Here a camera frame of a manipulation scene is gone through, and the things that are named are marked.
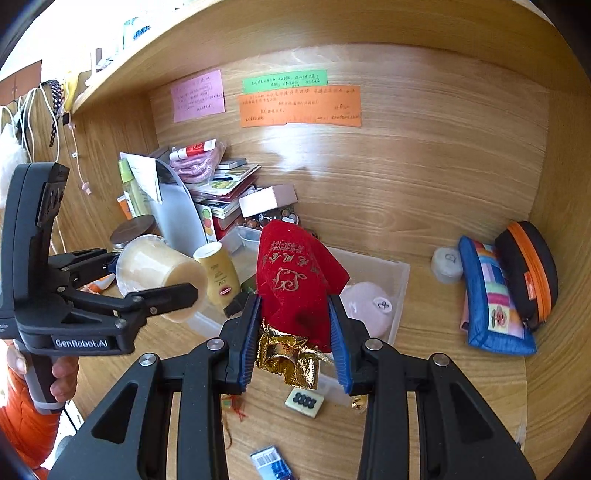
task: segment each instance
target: orange zipper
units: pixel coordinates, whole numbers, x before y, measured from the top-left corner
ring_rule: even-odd
[[[550,314],[552,308],[552,296],[550,294],[550,285],[544,271],[538,253],[535,251],[534,245],[531,243],[530,237],[523,230],[523,227],[517,222],[513,222],[507,227],[511,233],[523,257],[527,268],[531,273],[531,278],[534,283],[536,302],[538,304],[538,317],[540,322],[545,321]]]

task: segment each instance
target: blue pouch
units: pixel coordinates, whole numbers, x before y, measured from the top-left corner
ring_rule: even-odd
[[[507,355],[536,353],[534,337],[509,295],[495,248],[463,236],[458,250],[466,280],[468,344]]]

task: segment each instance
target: gold foil ribbon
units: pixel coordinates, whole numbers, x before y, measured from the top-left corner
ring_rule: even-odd
[[[306,337],[280,332],[263,319],[256,358],[258,368],[282,375],[292,387],[315,390],[320,360],[332,363],[325,353],[308,345]]]

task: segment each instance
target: orange sleeve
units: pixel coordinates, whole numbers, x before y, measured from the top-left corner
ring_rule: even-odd
[[[35,410],[25,381],[7,370],[8,402],[0,408],[0,429],[23,461],[43,479],[47,471],[40,465],[53,450],[60,415],[41,415]]]

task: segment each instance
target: brown cabinet door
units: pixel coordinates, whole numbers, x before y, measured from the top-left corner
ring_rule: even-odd
[[[41,83],[41,60],[24,67],[14,74],[15,98],[25,96],[29,90],[39,87]]]
[[[8,105],[14,100],[14,75],[0,82],[0,105]]]

